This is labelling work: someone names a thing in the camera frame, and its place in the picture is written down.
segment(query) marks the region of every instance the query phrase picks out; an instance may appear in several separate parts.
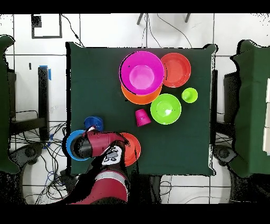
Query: red plate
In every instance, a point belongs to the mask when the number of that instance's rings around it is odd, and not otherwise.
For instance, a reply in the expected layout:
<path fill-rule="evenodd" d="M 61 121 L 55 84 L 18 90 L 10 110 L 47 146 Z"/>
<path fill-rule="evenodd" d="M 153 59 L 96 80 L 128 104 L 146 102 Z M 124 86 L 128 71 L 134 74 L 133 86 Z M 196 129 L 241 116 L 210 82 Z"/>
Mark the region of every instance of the red plate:
<path fill-rule="evenodd" d="M 168 87 L 179 87 L 184 85 L 191 73 L 188 59 L 179 53 L 169 53 L 161 58 L 164 67 L 163 84 Z"/>
<path fill-rule="evenodd" d="M 137 138 L 129 133 L 121 133 L 129 141 L 129 146 L 126 145 L 126 152 L 124 155 L 124 163 L 126 166 L 132 165 L 136 162 L 136 155 L 137 159 L 140 157 L 141 154 L 141 146 Z"/>

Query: white tile floor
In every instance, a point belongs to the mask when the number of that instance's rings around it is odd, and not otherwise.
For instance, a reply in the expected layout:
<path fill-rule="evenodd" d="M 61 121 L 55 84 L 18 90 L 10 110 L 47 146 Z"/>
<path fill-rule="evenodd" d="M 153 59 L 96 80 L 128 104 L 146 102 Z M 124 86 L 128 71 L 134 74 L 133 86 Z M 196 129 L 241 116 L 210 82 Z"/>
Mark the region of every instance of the white tile floor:
<path fill-rule="evenodd" d="M 139 17 L 135 14 L 64 14 L 69 18 L 72 29 L 81 38 L 84 46 L 139 47 L 146 46 L 146 27 L 144 17 L 136 25 Z M 44 26 L 57 23 L 57 15 L 41 15 Z M 185 23 L 186 13 L 159 16 L 185 33 L 193 48 L 202 48 L 206 44 L 218 45 L 216 69 L 218 70 L 218 105 L 217 111 L 224 112 L 223 77 L 236 71 L 230 56 L 236 53 L 237 44 L 242 39 L 251 39 L 261 46 L 270 44 L 270 18 L 267 14 L 196 14 L 192 13 Z M 149 14 L 151 31 L 162 47 L 189 48 L 185 37 L 160 20 L 156 14 Z M 35 28 L 36 33 L 48 33 L 52 30 Z M 6 60 L 17 73 L 16 110 L 37 110 L 37 67 L 47 65 L 52 71 L 49 81 L 50 124 L 54 126 L 66 121 L 66 41 L 78 42 L 65 18 L 62 18 L 61 39 L 32 39 L 30 15 L 0 15 L 0 35 L 8 34 L 15 39 L 14 46 L 6 51 Z M 157 48 L 158 43 L 148 30 L 148 47 Z M 18 114 L 20 119 L 35 117 L 35 113 Z M 223 115 L 217 119 L 223 121 Z M 63 137 L 59 131 L 58 139 Z M 12 144 L 11 150 L 21 144 Z M 42 153 L 47 168 L 52 169 L 51 159 L 46 150 Z M 57 157 L 60 170 L 66 166 L 65 157 Z M 33 166 L 25 169 L 23 185 L 25 196 L 40 193 L 47 179 L 42 158 Z M 163 176 L 163 181 L 170 181 L 173 186 L 170 193 L 162 197 L 162 203 L 227 203 L 230 194 L 230 177 L 226 168 L 219 166 L 213 159 L 215 176 Z M 169 191 L 168 183 L 162 182 L 161 194 Z M 28 203 L 34 203 L 36 195 L 27 197 Z"/>

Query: blue bowl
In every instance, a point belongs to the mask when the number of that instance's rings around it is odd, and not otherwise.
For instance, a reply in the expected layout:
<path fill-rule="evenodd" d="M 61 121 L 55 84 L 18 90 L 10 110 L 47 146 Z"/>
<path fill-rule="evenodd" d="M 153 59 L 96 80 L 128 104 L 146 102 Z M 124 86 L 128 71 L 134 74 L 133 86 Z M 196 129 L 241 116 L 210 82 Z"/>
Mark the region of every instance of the blue bowl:
<path fill-rule="evenodd" d="M 74 160 L 78 160 L 78 161 L 84 161 L 84 160 L 88 160 L 89 158 L 77 158 L 74 155 L 72 155 L 71 149 L 70 149 L 70 145 L 73 139 L 75 139 L 78 135 L 83 134 L 85 131 L 84 130 L 76 130 L 74 132 L 72 132 L 70 134 L 70 136 L 67 138 L 66 140 L 66 150 L 68 152 L 68 154 L 70 155 L 71 158 L 73 158 Z"/>
<path fill-rule="evenodd" d="M 97 116 L 87 117 L 84 120 L 85 129 L 88 129 L 91 126 L 94 126 L 100 132 L 102 132 L 104 130 L 103 120 L 100 117 L 97 117 Z"/>

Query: orange plate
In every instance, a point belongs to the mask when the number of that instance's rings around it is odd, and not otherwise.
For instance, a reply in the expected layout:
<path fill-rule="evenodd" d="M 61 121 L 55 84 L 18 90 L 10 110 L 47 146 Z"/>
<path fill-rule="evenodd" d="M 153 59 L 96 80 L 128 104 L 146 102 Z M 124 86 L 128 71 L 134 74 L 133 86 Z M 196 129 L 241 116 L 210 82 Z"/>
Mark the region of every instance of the orange plate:
<path fill-rule="evenodd" d="M 152 92 L 151 94 L 148 94 L 148 95 L 135 95 L 131 93 L 130 91 L 126 90 L 126 88 L 121 84 L 121 89 L 124 96 L 130 102 L 134 104 L 140 104 L 140 105 L 149 104 L 152 101 L 154 101 L 160 94 L 161 88 L 162 88 L 162 85 L 155 92 Z"/>
<path fill-rule="evenodd" d="M 129 141 L 129 144 L 130 144 L 130 146 L 126 145 L 126 151 L 124 154 L 124 163 L 126 166 L 130 166 L 134 162 L 136 162 L 136 156 L 135 156 L 134 150 L 136 150 L 137 159 L 138 159 L 141 154 L 141 146 L 135 136 L 129 133 L 121 133 L 121 135 L 124 136 Z"/>
<path fill-rule="evenodd" d="M 169 53 L 161 58 L 164 67 L 163 84 L 168 87 L 179 87 L 184 85 L 191 73 L 188 59 L 179 53 Z"/>

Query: green bowl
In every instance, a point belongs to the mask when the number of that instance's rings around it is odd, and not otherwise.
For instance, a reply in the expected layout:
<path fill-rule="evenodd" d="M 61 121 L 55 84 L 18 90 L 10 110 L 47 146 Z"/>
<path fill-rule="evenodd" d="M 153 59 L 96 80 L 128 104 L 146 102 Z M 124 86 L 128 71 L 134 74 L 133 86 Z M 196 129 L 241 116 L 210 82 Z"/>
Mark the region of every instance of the green bowl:
<path fill-rule="evenodd" d="M 180 117 L 181 104 L 175 96 L 161 94 L 152 102 L 150 111 L 157 123 L 169 125 Z"/>
<path fill-rule="evenodd" d="M 198 92 L 194 88 L 187 88 L 182 92 L 182 99 L 189 104 L 198 99 Z"/>

